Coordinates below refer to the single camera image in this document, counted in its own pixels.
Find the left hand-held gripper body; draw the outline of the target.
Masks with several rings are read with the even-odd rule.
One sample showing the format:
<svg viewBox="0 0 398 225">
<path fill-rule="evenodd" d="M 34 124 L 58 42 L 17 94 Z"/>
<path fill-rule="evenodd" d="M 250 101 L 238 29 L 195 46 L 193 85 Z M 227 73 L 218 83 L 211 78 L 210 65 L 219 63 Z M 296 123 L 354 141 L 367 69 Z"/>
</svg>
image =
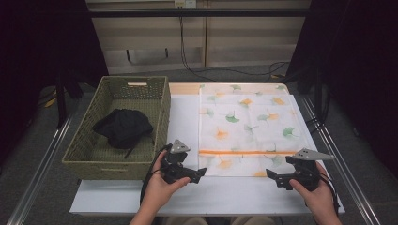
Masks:
<svg viewBox="0 0 398 225">
<path fill-rule="evenodd" d="M 161 171 L 164 174 L 163 179 L 168 184 L 191 176 L 189 170 L 182 164 L 190 151 L 190 148 L 185 143 L 175 139 L 173 143 L 165 145 L 161 151 L 165 151 L 161 158 Z"/>
</svg>

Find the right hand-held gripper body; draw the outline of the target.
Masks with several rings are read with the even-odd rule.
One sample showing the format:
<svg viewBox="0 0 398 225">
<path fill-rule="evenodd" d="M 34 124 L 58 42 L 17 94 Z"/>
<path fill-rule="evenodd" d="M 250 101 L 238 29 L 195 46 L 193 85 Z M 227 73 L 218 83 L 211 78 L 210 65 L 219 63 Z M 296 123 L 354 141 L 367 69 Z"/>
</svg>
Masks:
<svg viewBox="0 0 398 225">
<path fill-rule="evenodd" d="M 317 189 L 320 180 L 316 161 L 333 159 L 333 155 L 320 153 L 307 148 L 302 148 L 293 156 L 285 157 L 286 162 L 293 165 L 295 168 L 294 178 L 309 191 Z"/>
</svg>

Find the white leaf-print mesh laundry bag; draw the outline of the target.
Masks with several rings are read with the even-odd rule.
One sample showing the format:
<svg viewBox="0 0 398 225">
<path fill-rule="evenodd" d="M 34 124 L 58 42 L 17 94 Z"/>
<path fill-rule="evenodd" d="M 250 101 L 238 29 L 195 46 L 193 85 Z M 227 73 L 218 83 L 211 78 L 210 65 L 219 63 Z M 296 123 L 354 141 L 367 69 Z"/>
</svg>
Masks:
<svg viewBox="0 0 398 225">
<path fill-rule="evenodd" d="M 207 83 L 199 89 L 198 162 L 208 176 L 290 173 L 285 158 L 314 142 L 286 85 Z"/>
</svg>

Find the black cloth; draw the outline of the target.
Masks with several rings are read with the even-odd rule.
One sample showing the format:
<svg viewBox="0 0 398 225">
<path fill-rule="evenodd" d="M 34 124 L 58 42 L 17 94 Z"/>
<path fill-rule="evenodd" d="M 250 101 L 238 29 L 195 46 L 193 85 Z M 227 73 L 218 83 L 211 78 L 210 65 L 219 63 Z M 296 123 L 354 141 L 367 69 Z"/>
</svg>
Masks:
<svg viewBox="0 0 398 225">
<path fill-rule="evenodd" d="M 127 158 L 144 136 L 154 130 L 148 117 L 140 111 L 114 109 L 100 119 L 92 129 L 107 138 L 108 144 L 117 149 L 127 149 Z"/>
</svg>

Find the green woven basket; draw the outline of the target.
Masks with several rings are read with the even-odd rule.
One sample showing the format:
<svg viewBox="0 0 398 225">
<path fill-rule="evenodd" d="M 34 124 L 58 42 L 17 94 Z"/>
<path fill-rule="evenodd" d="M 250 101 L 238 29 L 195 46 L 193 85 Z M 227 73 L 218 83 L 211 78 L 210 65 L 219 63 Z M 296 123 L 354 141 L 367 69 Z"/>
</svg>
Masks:
<svg viewBox="0 0 398 225">
<path fill-rule="evenodd" d="M 164 76 L 104 76 L 62 163 L 82 180 L 143 180 L 167 143 L 171 93 Z M 115 109 L 137 110 L 153 127 L 130 151 L 108 144 L 93 126 Z"/>
</svg>

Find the person's left hand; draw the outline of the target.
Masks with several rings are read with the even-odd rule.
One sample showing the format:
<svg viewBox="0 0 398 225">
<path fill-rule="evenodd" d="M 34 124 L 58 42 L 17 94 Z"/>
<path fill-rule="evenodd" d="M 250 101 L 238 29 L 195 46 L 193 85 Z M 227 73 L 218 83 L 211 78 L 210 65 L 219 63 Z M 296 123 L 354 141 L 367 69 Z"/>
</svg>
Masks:
<svg viewBox="0 0 398 225">
<path fill-rule="evenodd" d="M 152 168 L 150 179 L 145 189 L 145 196 L 141 203 L 141 211 L 156 214 L 164 205 L 168 203 L 176 191 L 188 185 L 191 181 L 189 177 L 178 179 L 172 184 L 168 184 L 164 181 L 161 173 L 161 160 L 165 154 L 166 151 L 163 150 L 159 154 Z"/>
</svg>

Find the person's right hand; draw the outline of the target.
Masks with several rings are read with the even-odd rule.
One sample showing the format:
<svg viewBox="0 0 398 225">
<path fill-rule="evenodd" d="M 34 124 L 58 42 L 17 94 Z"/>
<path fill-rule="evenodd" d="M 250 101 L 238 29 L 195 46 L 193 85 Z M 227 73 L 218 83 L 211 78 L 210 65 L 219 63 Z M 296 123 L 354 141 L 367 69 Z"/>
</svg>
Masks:
<svg viewBox="0 0 398 225">
<path fill-rule="evenodd" d="M 313 191 L 309 191 L 295 179 L 291 179 L 289 184 L 303 198 L 314 216 L 336 215 L 331 191 L 324 181 L 320 180 L 318 188 Z"/>
</svg>

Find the white table cover sheet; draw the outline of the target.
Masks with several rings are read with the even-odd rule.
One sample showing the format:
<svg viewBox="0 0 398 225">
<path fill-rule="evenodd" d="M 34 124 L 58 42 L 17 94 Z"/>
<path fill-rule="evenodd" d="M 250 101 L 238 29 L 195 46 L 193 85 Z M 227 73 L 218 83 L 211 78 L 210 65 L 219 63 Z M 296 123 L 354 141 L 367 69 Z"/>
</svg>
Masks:
<svg viewBox="0 0 398 225">
<path fill-rule="evenodd" d="M 184 165 L 198 167 L 197 95 L 173 95 L 168 140 L 180 139 L 191 151 Z M 69 211 L 82 216 L 131 216 L 139 208 L 140 180 L 84 180 Z M 298 216 L 309 209 L 294 190 L 266 177 L 205 176 L 178 190 L 159 214 L 166 216 Z"/>
</svg>

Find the person's left leg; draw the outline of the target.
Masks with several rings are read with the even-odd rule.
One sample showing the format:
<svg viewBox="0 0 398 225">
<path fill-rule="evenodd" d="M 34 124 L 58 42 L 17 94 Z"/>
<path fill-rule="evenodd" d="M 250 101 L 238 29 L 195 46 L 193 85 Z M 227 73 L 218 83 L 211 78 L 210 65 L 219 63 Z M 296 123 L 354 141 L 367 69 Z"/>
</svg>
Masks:
<svg viewBox="0 0 398 225">
<path fill-rule="evenodd" d="M 165 217 L 162 225 L 208 225 L 203 217 Z"/>
</svg>

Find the black metal stand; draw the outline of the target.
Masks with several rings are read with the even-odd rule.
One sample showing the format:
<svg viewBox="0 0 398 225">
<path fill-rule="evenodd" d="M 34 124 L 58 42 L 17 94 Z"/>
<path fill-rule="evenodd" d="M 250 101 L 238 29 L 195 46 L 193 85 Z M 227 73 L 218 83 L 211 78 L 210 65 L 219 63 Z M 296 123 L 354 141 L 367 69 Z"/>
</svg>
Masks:
<svg viewBox="0 0 398 225">
<path fill-rule="evenodd" d="M 83 90 L 72 71 L 61 71 L 55 77 L 55 91 L 58 109 L 57 127 L 61 128 L 67 120 L 65 92 L 68 92 L 71 98 L 77 99 L 82 97 Z"/>
<path fill-rule="evenodd" d="M 316 81 L 314 84 L 314 109 L 315 119 L 323 125 L 324 119 L 324 96 L 323 96 L 323 83 L 322 83 L 322 67 L 316 67 Z"/>
</svg>

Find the dark curtain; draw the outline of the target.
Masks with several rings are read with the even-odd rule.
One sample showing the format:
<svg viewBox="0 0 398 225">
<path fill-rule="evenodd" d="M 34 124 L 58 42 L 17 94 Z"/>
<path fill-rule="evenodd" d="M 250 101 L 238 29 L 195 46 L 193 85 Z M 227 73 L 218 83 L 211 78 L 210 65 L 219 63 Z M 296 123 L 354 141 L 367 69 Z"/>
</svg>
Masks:
<svg viewBox="0 0 398 225">
<path fill-rule="evenodd" d="M 108 73 L 86 0 L 0 0 L 0 165 L 35 114 L 40 91 Z"/>
<path fill-rule="evenodd" d="M 398 178 L 398 0 L 311 0 L 287 76 L 329 88 Z"/>
</svg>

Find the beige cabinet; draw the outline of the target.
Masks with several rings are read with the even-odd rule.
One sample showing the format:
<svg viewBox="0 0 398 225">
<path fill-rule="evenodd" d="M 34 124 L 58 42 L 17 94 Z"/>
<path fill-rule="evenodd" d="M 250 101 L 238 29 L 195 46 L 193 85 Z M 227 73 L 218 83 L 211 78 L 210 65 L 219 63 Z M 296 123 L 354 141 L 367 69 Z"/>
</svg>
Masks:
<svg viewBox="0 0 398 225">
<path fill-rule="evenodd" d="M 311 0 L 196 0 L 196 9 L 307 9 Z M 90 10 L 177 9 L 174 0 L 86 0 Z M 94 18 L 111 74 L 288 61 L 302 17 Z M 166 58 L 165 48 L 170 51 Z"/>
</svg>

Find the black horizontal metal bar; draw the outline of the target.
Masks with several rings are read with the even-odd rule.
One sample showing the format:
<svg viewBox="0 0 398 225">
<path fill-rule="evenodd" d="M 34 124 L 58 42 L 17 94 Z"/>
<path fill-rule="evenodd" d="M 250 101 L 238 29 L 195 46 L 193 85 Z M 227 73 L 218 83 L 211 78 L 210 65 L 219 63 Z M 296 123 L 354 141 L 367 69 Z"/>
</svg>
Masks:
<svg viewBox="0 0 398 225">
<path fill-rule="evenodd" d="M 89 10 L 92 18 L 129 17 L 306 17 L 309 9 L 129 9 Z"/>
</svg>

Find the aluminium floor rail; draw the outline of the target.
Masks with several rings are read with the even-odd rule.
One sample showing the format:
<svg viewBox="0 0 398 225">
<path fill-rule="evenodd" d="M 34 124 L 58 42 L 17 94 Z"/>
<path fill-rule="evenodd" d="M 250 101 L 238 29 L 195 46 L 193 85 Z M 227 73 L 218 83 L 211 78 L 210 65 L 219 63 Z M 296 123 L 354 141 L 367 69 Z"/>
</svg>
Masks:
<svg viewBox="0 0 398 225">
<path fill-rule="evenodd" d="M 360 185 L 355 179 L 353 173 L 348 168 L 342 154 L 340 153 L 335 141 L 329 134 L 329 131 L 325 125 L 320 125 L 315 119 L 314 104 L 309 97 L 302 98 L 303 105 L 306 108 L 307 114 L 314 120 L 315 132 L 320 136 L 323 145 L 326 147 L 329 154 L 335 156 L 333 164 L 338 171 L 341 179 L 344 182 L 345 188 L 350 194 L 353 202 L 357 206 L 362 218 L 366 225 L 381 225 L 377 218 L 373 207 L 368 201 L 367 197 L 363 193 Z"/>
<path fill-rule="evenodd" d="M 73 115 L 71 114 L 62 123 L 61 127 L 55 131 L 54 136 L 48 145 L 41 162 L 38 165 L 38 168 L 36 169 L 22 197 L 19 199 L 6 225 L 24 225 L 33 203 L 38 196 L 41 186 L 43 185 L 49 168 L 54 161 L 54 157 L 58 152 L 59 146 L 69 131 L 72 120 Z"/>
</svg>

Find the white wall socket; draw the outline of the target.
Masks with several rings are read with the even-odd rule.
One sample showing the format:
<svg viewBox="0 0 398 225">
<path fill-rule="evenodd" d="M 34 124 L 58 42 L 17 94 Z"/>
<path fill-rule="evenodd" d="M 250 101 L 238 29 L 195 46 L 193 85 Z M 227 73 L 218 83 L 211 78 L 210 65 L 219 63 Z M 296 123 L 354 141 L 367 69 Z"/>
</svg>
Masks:
<svg viewBox="0 0 398 225">
<path fill-rule="evenodd" d="M 175 8 L 177 9 L 196 9 L 196 0 L 174 0 Z"/>
</svg>

